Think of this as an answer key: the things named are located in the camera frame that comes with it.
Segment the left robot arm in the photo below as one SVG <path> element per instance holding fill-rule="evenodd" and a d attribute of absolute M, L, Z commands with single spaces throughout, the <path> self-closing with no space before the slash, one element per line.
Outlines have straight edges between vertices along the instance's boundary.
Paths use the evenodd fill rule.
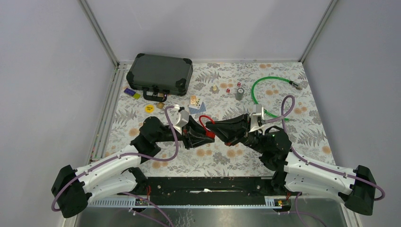
<path fill-rule="evenodd" d="M 172 141 L 176 148 L 182 142 L 186 149 L 214 142 L 213 133 L 189 115 L 180 116 L 176 124 L 171 120 L 167 122 L 164 125 L 157 117 L 148 117 L 140 127 L 139 135 L 120 151 L 86 166 L 61 168 L 51 188 L 54 196 L 52 211 L 71 218 L 89 203 L 110 195 L 131 191 L 142 194 L 147 182 L 140 164 L 148 160 L 166 162 L 178 155 L 175 151 L 170 158 L 156 158 L 161 150 L 159 142 Z"/>

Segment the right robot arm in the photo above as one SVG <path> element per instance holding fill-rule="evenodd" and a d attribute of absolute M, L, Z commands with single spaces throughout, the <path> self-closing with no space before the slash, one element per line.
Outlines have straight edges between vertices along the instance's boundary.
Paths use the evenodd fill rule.
<path fill-rule="evenodd" d="M 195 124 L 201 138 L 218 137 L 226 146 L 238 143 L 261 154 L 259 160 L 274 172 L 271 188 L 283 195 L 300 192 L 343 203 L 349 210 L 371 216 L 375 201 L 375 179 L 366 166 L 335 166 L 300 155 L 283 128 L 266 128 L 261 117 L 243 114 L 222 121 Z"/>

